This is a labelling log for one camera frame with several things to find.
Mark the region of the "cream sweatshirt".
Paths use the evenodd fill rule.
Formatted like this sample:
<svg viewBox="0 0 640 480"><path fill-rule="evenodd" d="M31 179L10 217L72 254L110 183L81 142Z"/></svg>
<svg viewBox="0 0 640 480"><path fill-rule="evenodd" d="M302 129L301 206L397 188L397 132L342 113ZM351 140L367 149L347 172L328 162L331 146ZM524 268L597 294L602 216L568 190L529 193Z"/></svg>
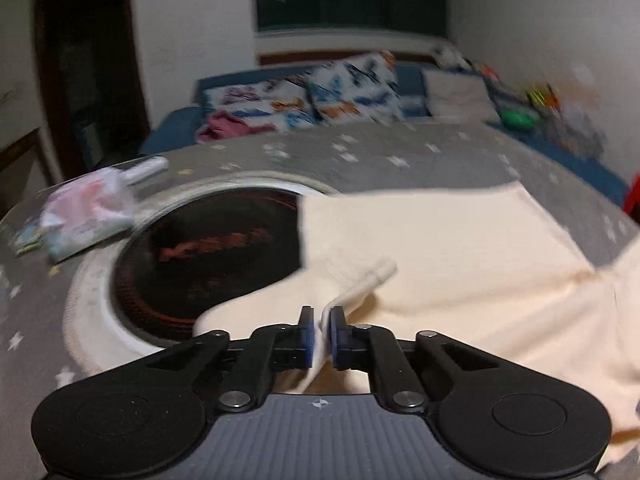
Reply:
<svg viewBox="0 0 640 480"><path fill-rule="evenodd" d="M235 339L314 309L318 349L288 393L363 392L360 373L332 375L329 310L398 338L436 330L582 387L612 419L603 463L639 446L639 245L593 266L518 183L484 190L305 196L302 264L288 278L212 307L196 334Z"/></svg>

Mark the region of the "black round induction cooktop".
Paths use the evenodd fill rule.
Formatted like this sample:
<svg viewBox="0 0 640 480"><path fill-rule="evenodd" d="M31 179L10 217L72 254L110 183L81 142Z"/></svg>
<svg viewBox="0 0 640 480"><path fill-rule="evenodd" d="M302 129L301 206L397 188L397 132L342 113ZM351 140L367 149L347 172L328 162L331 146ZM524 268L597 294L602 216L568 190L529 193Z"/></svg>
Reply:
<svg viewBox="0 0 640 480"><path fill-rule="evenodd" d="M240 186L187 200L137 229L116 259L111 305L160 347L192 336L205 311L300 267L299 193Z"/></svg>

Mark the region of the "grey star tablecloth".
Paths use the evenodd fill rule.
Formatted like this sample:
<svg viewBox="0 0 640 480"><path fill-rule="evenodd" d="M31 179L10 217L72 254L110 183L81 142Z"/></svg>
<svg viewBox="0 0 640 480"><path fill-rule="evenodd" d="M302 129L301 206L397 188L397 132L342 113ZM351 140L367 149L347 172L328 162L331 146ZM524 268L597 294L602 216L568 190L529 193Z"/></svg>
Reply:
<svg viewBox="0 0 640 480"><path fill-rule="evenodd" d="M357 193L384 188L489 188L521 182L596 266L613 261L638 226L590 184L502 130L422 119L267 133L171 151L169 168L137 187L142 200L198 181L272 177ZM62 332L79 258L58 266L44 252L17 256L12 238L48 198L38 191L1 222L1 474L39 479L30 437L40 400L81 378Z"/></svg>

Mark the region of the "pink crumpled garment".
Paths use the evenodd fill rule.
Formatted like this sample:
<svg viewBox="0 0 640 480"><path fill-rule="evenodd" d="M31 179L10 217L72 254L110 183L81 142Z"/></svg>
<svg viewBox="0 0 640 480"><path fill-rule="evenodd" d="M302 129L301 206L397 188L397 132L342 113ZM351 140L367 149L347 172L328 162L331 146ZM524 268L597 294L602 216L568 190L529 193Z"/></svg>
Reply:
<svg viewBox="0 0 640 480"><path fill-rule="evenodd" d="M268 132L269 130L270 125L251 126L244 122L243 119L221 110L210 114L205 119L204 124L195 133L195 141L198 144L209 144L219 140L251 136L252 134Z"/></svg>

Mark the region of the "white pink tissue pack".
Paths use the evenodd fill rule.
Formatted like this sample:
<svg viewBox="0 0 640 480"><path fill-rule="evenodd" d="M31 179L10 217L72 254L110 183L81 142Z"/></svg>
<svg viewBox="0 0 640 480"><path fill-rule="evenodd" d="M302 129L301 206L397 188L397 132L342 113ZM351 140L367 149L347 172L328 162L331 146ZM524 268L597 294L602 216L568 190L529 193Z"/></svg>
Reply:
<svg viewBox="0 0 640 480"><path fill-rule="evenodd" d="M39 227L49 259L58 263L134 226L134 194L122 173L104 168L70 181L44 204Z"/></svg>

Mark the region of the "left butterfly pillow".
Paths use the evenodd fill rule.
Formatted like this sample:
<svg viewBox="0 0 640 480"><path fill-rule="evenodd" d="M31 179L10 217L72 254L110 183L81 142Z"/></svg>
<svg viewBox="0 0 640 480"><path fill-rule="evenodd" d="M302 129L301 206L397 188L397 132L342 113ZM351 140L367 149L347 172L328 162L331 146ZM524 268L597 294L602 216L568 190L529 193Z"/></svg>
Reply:
<svg viewBox="0 0 640 480"><path fill-rule="evenodd" d="M205 117L226 112L250 127L303 130L316 124L306 80L295 75L203 91Z"/></svg>

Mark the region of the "butterfly pillow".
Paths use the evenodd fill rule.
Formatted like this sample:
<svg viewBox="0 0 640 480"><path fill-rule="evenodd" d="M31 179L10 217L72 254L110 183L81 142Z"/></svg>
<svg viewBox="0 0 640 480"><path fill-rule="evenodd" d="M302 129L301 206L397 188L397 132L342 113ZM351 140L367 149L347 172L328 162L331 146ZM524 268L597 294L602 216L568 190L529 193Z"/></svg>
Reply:
<svg viewBox="0 0 640 480"><path fill-rule="evenodd" d="M226 112L250 127L303 130L316 124L306 80L295 75L203 91L205 117Z"/></svg>
<svg viewBox="0 0 640 480"><path fill-rule="evenodd" d="M313 68L306 79L314 110L329 125L399 122L395 64L390 52L378 51Z"/></svg>

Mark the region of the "white remote control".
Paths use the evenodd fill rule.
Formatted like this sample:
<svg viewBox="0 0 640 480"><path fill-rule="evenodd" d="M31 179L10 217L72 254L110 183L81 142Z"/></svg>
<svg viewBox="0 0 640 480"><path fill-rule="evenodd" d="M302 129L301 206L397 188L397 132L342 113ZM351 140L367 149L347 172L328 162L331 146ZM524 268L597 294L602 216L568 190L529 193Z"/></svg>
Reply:
<svg viewBox="0 0 640 480"><path fill-rule="evenodd" d="M140 164L129 169L122 170L120 176L126 185L136 185L166 171L169 168L168 159L162 156L153 156L145 159Z"/></svg>

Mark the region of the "right butterfly pillow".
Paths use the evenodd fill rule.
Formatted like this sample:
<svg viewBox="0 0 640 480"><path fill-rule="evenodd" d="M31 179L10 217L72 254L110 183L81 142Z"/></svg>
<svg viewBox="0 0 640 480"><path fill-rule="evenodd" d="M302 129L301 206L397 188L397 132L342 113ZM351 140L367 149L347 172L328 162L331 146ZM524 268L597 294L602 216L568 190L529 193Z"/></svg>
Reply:
<svg viewBox="0 0 640 480"><path fill-rule="evenodd" d="M399 122L395 64L390 52L378 51L313 68L306 79L314 110L329 125Z"/></svg>

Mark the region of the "grey plain cushion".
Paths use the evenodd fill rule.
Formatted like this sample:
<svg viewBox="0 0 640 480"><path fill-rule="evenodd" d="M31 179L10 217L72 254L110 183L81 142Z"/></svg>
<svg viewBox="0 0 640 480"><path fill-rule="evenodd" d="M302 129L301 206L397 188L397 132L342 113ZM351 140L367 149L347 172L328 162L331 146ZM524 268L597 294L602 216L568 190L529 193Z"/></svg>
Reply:
<svg viewBox="0 0 640 480"><path fill-rule="evenodd" d="M448 122L498 122L499 115L481 76L422 70L426 108Z"/></svg>

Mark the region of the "green round toy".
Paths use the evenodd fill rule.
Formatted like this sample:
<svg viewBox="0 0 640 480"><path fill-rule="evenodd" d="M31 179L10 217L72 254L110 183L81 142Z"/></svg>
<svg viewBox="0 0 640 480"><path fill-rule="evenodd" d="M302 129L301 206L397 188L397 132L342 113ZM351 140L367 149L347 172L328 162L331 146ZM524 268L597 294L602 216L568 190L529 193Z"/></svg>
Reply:
<svg viewBox="0 0 640 480"><path fill-rule="evenodd" d="M533 130L539 120L537 114L529 113L527 110L522 110L521 108L500 108L499 116L506 128L518 131Z"/></svg>

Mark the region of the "black white plush toy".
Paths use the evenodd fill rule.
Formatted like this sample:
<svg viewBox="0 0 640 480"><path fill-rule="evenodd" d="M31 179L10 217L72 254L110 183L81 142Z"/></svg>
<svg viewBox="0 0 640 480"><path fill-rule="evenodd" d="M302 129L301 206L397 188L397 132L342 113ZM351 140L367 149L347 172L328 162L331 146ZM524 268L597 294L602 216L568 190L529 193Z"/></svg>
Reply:
<svg viewBox="0 0 640 480"><path fill-rule="evenodd" d="M472 72L473 65L457 49L439 44L434 47L431 57L441 70L450 72Z"/></svg>

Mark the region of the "red plastic stool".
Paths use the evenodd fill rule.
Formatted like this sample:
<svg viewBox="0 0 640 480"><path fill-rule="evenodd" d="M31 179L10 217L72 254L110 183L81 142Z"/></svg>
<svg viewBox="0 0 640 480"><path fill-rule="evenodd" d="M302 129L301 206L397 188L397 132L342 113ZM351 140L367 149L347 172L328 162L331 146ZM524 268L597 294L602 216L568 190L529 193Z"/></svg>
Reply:
<svg viewBox="0 0 640 480"><path fill-rule="evenodd" d="M625 211L626 214L631 214L632 211L634 210L634 207L639 203L639 200L640 200L640 174L636 174L628 190L628 193L625 197L624 204L623 204L623 211Z"/></svg>

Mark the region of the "pile of colourful toys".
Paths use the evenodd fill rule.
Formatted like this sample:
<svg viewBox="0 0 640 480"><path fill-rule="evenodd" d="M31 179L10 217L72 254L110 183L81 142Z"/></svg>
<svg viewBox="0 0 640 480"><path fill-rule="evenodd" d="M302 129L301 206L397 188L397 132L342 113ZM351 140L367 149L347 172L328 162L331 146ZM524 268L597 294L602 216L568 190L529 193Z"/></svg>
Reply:
<svg viewBox="0 0 640 480"><path fill-rule="evenodd" d="M525 86L523 94L540 116L540 131L547 140L578 158L602 156L605 135L591 117L601 101L594 84L536 82Z"/></svg>

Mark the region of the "dark wooden door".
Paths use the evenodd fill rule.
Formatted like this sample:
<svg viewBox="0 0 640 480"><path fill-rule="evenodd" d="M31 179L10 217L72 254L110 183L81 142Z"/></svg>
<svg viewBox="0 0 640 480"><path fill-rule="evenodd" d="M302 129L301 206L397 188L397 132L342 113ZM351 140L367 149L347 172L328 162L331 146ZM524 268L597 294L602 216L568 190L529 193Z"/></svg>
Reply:
<svg viewBox="0 0 640 480"><path fill-rule="evenodd" d="M131 0L34 0L34 45L63 177L135 158L151 128Z"/></svg>

